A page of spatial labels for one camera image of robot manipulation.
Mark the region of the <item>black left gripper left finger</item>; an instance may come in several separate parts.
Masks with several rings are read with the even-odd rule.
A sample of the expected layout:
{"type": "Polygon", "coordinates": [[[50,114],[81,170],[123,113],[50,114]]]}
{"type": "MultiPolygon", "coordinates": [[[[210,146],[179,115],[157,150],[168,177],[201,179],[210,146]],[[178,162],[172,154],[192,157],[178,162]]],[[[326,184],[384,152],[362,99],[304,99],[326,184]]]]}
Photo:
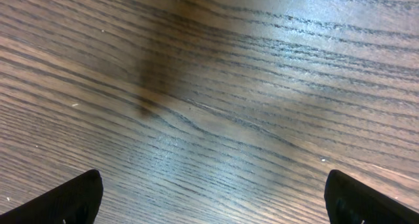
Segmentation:
{"type": "Polygon", "coordinates": [[[93,224],[103,196],[98,170],[89,170],[1,214],[1,224],[93,224]]]}

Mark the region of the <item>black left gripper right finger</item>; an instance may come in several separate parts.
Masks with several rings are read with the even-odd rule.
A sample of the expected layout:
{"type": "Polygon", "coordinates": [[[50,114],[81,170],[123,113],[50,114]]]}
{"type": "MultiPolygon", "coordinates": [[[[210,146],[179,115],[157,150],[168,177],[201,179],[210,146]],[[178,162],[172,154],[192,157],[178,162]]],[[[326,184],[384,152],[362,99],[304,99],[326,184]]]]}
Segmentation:
{"type": "Polygon", "coordinates": [[[325,206],[331,224],[418,224],[418,213],[340,170],[325,184],[325,206]]]}

